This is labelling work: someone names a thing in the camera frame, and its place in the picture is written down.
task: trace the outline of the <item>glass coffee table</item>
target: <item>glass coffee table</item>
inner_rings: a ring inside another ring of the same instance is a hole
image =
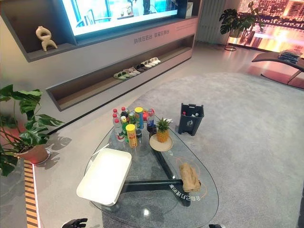
[[[173,147],[169,151],[155,151],[149,145],[145,123],[142,137],[137,139],[138,146],[132,149],[129,143],[118,142],[112,129],[96,151],[109,143],[108,148],[129,152],[132,164],[115,205],[92,203],[110,217],[135,227],[199,228],[208,224],[219,205],[215,183],[206,167],[172,130],[170,137]],[[198,192],[182,190],[179,166],[185,162],[198,174],[201,182]]]

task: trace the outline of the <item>sandal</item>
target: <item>sandal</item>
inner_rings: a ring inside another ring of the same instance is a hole
[[[130,69],[125,69],[123,71],[127,72],[130,76],[136,76],[137,75],[136,73],[133,73]]]
[[[152,58],[151,61],[156,64],[159,64],[161,62],[157,57]]]
[[[149,70],[149,67],[146,67],[144,64],[141,64],[141,68],[144,70]]]
[[[155,66],[156,64],[154,64],[151,60],[147,60],[148,64],[151,65],[152,67]]]
[[[122,71],[121,72],[123,76],[125,76],[126,78],[131,77],[131,75],[129,75],[126,71]]]
[[[137,74],[137,75],[140,74],[140,72],[137,71],[134,67],[129,68],[129,71],[131,71],[131,72],[133,72],[133,73],[135,73],[135,74]]]
[[[141,68],[141,65],[134,65],[133,67],[140,73],[145,71],[143,68]]]
[[[123,74],[121,72],[114,74],[113,77],[116,78],[116,79],[119,79],[119,80],[125,80],[126,79],[126,77],[123,76]]]
[[[148,64],[148,61],[144,61],[141,64],[144,64],[145,67],[151,68],[152,66]]]

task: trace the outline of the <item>white sculpture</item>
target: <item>white sculpture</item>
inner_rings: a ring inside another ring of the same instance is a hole
[[[47,51],[47,46],[49,45],[57,48],[55,42],[51,40],[52,33],[47,28],[39,26],[38,29],[36,30],[36,36],[38,37],[38,39],[42,40],[41,45],[44,51]]]

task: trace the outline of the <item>trash bin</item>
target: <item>trash bin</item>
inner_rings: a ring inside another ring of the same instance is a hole
[[[179,134],[188,132],[194,136],[204,117],[204,107],[203,105],[181,103],[180,117]]]

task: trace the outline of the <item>round plate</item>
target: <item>round plate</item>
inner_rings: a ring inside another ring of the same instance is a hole
[[[165,152],[168,151],[172,148],[173,146],[173,140],[172,138],[169,136],[168,140],[166,142],[159,142],[157,140],[156,135],[154,134],[151,138],[150,138],[150,146],[159,152]]]

